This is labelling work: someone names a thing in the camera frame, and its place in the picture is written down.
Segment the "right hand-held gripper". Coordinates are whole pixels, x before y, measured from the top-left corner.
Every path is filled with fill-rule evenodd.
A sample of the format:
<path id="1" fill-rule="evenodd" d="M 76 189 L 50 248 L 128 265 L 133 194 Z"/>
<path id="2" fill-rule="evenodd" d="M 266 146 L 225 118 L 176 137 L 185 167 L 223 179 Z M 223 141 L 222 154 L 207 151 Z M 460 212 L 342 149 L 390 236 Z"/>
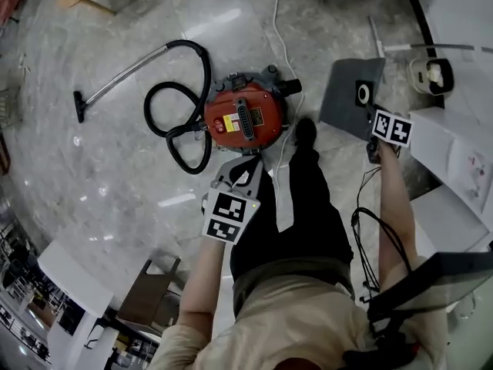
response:
<path id="1" fill-rule="evenodd" d="M 411 144 L 412 121 L 403 116 L 380 109 L 378 104 L 367 104 L 367 119 L 371 123 L 371 131 L 367 143 L 367 156 L 370 163 L 380 163 L 379 142 L 393 146 L 396 153 L 400 148 L 408 148 Z"/>

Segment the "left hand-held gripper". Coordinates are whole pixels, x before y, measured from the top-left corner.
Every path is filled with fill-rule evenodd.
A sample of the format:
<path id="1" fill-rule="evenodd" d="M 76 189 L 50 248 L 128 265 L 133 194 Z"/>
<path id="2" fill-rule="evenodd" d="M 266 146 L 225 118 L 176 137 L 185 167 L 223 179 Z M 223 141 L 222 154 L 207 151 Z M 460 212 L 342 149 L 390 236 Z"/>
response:
<path id="1" fill-rule="evenodd" d="M 263 172 L 261 156 L 242 156 L 224 163 L 203 198 L 202 235 L 237 244 L 260 209 L 257 195 Z M 234 185 L 248 172 L 246 183 Z"/>

